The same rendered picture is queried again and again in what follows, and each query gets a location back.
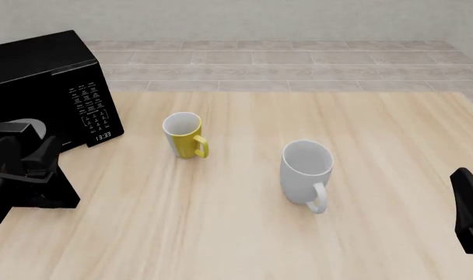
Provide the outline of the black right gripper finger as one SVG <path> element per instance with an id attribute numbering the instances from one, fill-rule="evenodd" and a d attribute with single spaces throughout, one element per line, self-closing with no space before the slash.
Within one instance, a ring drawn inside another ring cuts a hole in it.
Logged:
<path id="1" fill-rule="evenodd" d="M 455 232 L 473 228 L 473 174 L 465 167 L 459 167 L 450 175 L 456 204 Z"/>

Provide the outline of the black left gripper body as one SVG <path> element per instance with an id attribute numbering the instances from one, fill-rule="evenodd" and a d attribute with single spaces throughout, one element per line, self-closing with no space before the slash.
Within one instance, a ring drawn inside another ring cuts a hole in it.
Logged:
<path id="1" fill-rule="evenodd" d="M 12 188 L 14 186 L 23 186 L 25 184 L 46 184 L 51 177 L 53 177 L 54 172 L 49 172 L 45 177 L 36 178 L 36 177 L 25 177 L 15 174 L 0 173 L 0 188 L 6 186 L 7 188 Z"/>

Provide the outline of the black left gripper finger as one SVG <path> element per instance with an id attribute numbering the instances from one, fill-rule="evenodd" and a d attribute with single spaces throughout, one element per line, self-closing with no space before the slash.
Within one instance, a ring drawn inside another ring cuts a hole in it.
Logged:
<path id="1" fill-rule="evenodd" d="M 15 137 L 0 138 L 0 173 L 22 173 L 20 144 Z"/>
<path id="2" fill-rule="evenodd" d="M 22 159 L 23 167 L 28 173 L 55 172 L 60 153 L 61 141 L 52 135 L 36 151 Z"/>

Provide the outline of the black microwave door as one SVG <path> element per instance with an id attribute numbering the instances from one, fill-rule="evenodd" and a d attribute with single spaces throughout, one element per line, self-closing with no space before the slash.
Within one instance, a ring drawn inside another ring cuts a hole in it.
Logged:
<path id="1" fill-rule="evenodd" d="M 0 138 L 2 137 L 15 137 L 21 145 L 22 156 L 28 156 L 48 139 L 48 137 L 40 139 L 33 126 L 28 123 L 0 123 Z M 51 199 L 51 206 L 48 208 L 77 207 L 80 197 L 63 174 L 59 165 L 56 177 L 52 182 L 51 192 L 47 194 L 47 198 Z"/>

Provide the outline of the black microwave oven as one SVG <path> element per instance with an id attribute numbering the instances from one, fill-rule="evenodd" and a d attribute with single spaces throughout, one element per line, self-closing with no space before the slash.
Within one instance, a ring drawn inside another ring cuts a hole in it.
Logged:
<path id="1" fill-rule="evenodd" d="M 124 134 L 100 63 L 73 30 L 0 44 L 0 123 L 35 119 L 63 151 Z"/>

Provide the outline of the small grey rounded plate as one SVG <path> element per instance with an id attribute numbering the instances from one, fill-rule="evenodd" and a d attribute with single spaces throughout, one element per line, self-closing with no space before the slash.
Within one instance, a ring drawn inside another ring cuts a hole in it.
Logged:
<path id="1" fill-rule="evenodd" d="M 22 118 L 14 121 L 10 121 L 10 123 L 28 123 L 31 124 L 35 130 L 35 132 L 38 134 L 40 139 L 44 139 L 46 135 L 46 125 L 37 119 L 34 118 Z"/>

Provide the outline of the yellow and white mug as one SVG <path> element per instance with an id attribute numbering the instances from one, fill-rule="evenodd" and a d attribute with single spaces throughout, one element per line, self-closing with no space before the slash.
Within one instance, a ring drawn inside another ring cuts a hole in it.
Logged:
<path id="1" fill-rule="evenodd" d="M 201 136 L 202 120 L 197 114 L 171 114 L 163 121 L 162 128 L 174 155 L 178 158 L 208 157 L 208 142 Z"/>

